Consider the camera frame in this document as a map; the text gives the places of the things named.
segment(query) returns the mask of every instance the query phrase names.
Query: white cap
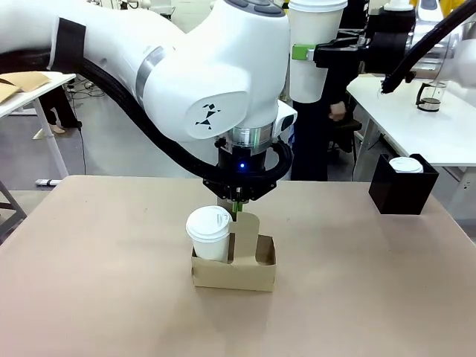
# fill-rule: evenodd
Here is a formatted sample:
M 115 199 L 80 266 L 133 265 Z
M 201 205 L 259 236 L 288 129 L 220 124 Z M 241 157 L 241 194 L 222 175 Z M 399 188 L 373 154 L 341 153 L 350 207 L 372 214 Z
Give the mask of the white cap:
M 415 158 L 392 158 L 390 165 L 396 173 L 422 173 L 423 166 Z
M 387 11 L 410 11 L 414 9 L 414 6 L 409 0 L 390 0 L 384 5 L 384 9 Z
M 185 229 L 192 239 L 212 243 L 229 234 L 231 221 L 231 215 L 223 207 L 207 206 L 190 214 Z
M 291 0 L 289 8 L 306 13 L 328 13 L 342 10 L 347 6 L 347 0 Z

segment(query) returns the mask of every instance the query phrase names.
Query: gray band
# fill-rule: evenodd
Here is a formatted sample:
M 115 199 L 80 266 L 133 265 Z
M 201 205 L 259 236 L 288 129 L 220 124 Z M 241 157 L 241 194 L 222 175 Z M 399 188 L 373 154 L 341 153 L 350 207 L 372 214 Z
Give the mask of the gray band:
M 152 51 L 149 56 L 144 58 L 142 61 L 141 67 L 137 72 L 137 77 L 135 78 L 135 96 L 139 104 L 144 107 L 142 102 L 142 97 L 144 96 L 144 88 L 146 86 L 147 78 L 149 78 L 150 73 L 157 66 L 157 64 L 162 61 L 166 56 L 166 51 L 162 47 L 157 47 Z

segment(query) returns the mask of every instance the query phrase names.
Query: black box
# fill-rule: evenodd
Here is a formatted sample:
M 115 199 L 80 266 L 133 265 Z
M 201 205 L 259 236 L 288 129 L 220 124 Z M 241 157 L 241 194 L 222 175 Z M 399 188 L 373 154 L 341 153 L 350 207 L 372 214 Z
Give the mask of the black box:
M 439 173 L 418 154 L 410 155 L 423 173 L 396 173 L 388 155 L 380 155 L 369 194 L 381 214 L 420 214 Z

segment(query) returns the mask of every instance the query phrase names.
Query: brown paper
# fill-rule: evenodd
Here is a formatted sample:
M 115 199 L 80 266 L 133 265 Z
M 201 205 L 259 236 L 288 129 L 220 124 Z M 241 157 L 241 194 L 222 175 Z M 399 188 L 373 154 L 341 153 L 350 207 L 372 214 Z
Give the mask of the brown paper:
M 198 258 L 192 252 L 195 286 L 272 292 L 276 275 L 276 255 L 271 237 L 258 234 L 259 219 L 239 212 L 231 224 L 228 263 Z
M 25 92 L 34 91 L 50 82 L 50 78 L 41 72 L 6 73 L 0 75 L 0 80 L 9 82 Z
M 0 83 L 0 103 L 8 99 L 12 94 L 19 90 L 18 87 L 6 83 Z

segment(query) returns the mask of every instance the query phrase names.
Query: person's hand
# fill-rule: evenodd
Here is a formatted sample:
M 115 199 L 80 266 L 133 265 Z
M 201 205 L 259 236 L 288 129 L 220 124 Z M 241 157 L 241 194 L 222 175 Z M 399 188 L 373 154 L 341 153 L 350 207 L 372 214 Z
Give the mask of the person's hand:
M 344 102 L 339 102 L 336 104 L 331 104 L 329 118 L 333 121 L 340 121 L 344 119 L 345 113 L 347 112 Z

